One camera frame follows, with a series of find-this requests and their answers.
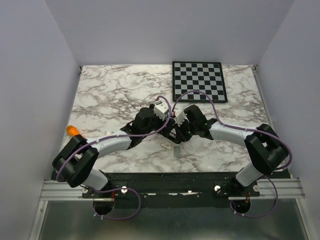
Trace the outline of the staple tray with staples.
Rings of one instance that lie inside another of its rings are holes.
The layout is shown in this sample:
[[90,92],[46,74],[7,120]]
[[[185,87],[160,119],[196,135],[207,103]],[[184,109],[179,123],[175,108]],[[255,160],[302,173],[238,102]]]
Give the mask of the staple tray with staples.
[[174,156],[179,158],[181,156],[181,148],[179,146],[174,147]]

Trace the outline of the white staple box sleeve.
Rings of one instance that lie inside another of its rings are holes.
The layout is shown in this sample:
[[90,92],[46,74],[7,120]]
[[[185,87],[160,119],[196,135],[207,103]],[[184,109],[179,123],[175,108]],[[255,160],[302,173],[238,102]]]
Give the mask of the white staple box sleeve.
[[168,142],[162,142],[161,146],[166,148],[166,149],[168,149],[168,150],[170,150],[173,147],[173,145],[171,143],[168,143]]

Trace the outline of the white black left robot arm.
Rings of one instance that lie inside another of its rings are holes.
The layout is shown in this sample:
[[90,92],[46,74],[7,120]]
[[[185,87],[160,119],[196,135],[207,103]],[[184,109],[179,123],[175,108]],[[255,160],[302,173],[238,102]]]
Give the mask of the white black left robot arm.
[[96,160],[132,149],[150,135],[167,133],[175,123],[175,113],[162,102],[141,108],[134,120],[112,135],[88,139],[77,134],[52,162],[57,172],[56,180],[66,182],[72,188],[84,185],[93,189],[99,197],[107,197],[111,185],[101,170],[94,169]]

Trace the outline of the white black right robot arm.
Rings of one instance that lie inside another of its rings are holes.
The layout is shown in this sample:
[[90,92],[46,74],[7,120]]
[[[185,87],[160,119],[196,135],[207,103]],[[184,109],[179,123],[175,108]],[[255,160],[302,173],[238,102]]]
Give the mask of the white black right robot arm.
[[277,135],[267,124],[253,131],[240,126],[227,127],[217,119],[207,119],[196,105],[184,110],[175,109],[173,117],[187,139],[199,136],[209,140],[226,141],[247,149],[251,162],[242,168],[230,183],[230,191],[241,196],[248,186],[263,175],[270,175],[289,155],[286,147],[277,140]]

